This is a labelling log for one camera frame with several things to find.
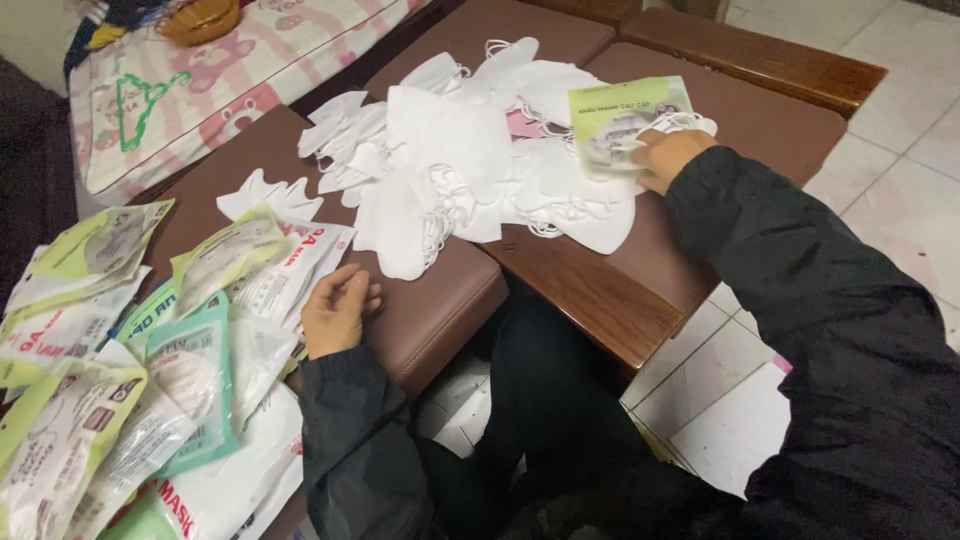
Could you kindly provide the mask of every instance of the wicker basket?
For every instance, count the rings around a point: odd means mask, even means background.
[[[179,4],[156,30],[180,47],[193,47],[229,34],[240,23],[240,0],[194,0]]]

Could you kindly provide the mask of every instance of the black pants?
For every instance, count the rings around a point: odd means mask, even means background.
[[[654,458],[597,377],[598,366],[609,361],[545,300],[516,302],[493,347],[490,421],[474,455],[461,459],[426,439],[418,444],[452,540],[495,537],[509,516],[510,478],[524,454],[527,475],[558,471],[548,478],[619,454]]]

